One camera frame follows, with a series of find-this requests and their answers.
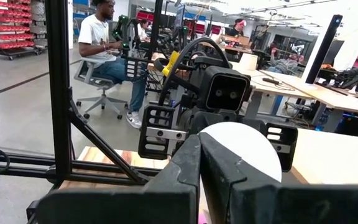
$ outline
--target gray floor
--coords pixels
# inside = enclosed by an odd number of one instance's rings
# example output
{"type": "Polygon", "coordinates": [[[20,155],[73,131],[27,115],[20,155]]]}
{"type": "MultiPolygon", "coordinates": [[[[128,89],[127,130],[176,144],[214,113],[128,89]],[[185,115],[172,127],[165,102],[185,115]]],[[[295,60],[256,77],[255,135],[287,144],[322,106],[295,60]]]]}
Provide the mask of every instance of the gray floor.
{"type": "MultiPolygon", "coordinates": [[[[76,50],[70,52],[70,61],[80,57],[76,50]]],[[[70,66],[71,85],[74,99],[98,96],[100,92],[92,86],[72,80],[78,63],[70,66]]],[[[48,56],[28,56],[8,61],[0,57],[0,90],[26,79],[48,72],[48,56]]],[[[0,148],[9,152],[25,152],[53,156],[52,118],[48,75],[17,88],[0,93],[0,148]]],[[[109,96],[129,100],[131,84],[125,83],[109,96]]],[[[146,100],[154,100],[151,94],[146,100]]],[[[273,97],[264,97],[261,111],[268,112],[273,97]]],[[[136,151],[139,131],[131,128],[125,119],[117,120],[111,110],[95,109],[90,112],[89,124],[113,148],[136,151]]],[[[266,121],[282,122],[281,119],[263,117],[266,121]]],[[[73,128],[73,143],[77,156],[85,146],[92,144],[73,128]]],[[[290,175],[285,182],[294,182],[290,175]]],[[[0,177],[0,224],[26,222],[25,209],[49,190],[51,185],[43,179],[22,177],[0,177]]]]}

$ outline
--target blue jeans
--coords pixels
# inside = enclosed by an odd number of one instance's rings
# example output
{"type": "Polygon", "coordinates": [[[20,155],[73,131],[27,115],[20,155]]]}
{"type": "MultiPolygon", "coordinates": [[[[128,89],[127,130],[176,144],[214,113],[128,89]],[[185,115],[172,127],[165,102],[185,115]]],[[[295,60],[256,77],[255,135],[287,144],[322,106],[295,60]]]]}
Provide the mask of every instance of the blue jeans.
{"type": "MultiPolygon", "coordinates": [[[[125,60],[117,58],[114,62],[105,62],[95,68],[93,75],[95,77],[111,80],[118,84],[123,81],[130,81],[125,74],[125,60]]],[[[132,98],[129,103],[129,112],[138,112],[143,105],[144,95],[146,92],[146,78],[141,78],[133,82],[132,98]]]]}
{"type": "Polygon", "coordinates": [[[269,71],[269,72],[275,72],[275,73],[283,73],[280,69],[275,68],[275,67],[269,67],[269,68],[267,69],[267,71],[269,71]]]}

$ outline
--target white disc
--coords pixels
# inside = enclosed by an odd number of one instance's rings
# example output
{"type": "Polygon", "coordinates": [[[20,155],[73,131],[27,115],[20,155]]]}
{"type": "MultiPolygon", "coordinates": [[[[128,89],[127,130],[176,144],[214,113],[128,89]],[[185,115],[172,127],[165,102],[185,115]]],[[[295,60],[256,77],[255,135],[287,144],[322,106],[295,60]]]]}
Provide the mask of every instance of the white disc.
{"type": "Polygon", "coordinates": [[[281,182],[281,164],[276,150],[269,140],[254,128],[241,123],[221,122],[208,126],[201,132],[208,133],[243,161],[281,182]]]}

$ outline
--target white sneaker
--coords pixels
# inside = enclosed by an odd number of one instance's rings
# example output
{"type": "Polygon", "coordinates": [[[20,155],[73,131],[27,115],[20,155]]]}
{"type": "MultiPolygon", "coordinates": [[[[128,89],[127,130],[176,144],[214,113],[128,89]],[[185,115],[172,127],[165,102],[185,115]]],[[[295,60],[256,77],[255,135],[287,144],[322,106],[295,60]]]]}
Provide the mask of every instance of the white sneaker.
{"type": "Polygon", "coordinates": [[[140,127],[142,127],[142,121],[139,118],[138,112],[127,113],[127,121],[136,129],[140,129],[140,127]]]}

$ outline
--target white t-shirt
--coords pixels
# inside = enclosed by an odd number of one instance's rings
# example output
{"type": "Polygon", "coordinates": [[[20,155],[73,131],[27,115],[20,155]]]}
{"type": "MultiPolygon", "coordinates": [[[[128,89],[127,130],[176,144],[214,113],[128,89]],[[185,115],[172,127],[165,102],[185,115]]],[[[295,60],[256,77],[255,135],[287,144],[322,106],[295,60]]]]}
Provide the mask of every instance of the white t-shirt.
{"type": "MultiPolygon", "coordinates": [[[[94,14],[85,18],[81,23],[78,42],[91,45],[100,45],[102,39],[105,41],[105,43],[109,43],[108,23],[100,21],[94,14]]],[[[88,58],[102,60],[105,62],[113,62],[117,59],[116,56],[108,54],[107,52],[101,52],[96,55],[88,56],[88,58]]]]}
{"type": "Polygon", "coordinates": [[[139,38],[140,38],[141,41],[143,41],[143,40],[145,40],[147,38],[146,31],[143,29],[141,24],[137,25],[137,31],[138,31],[139,38]]]}

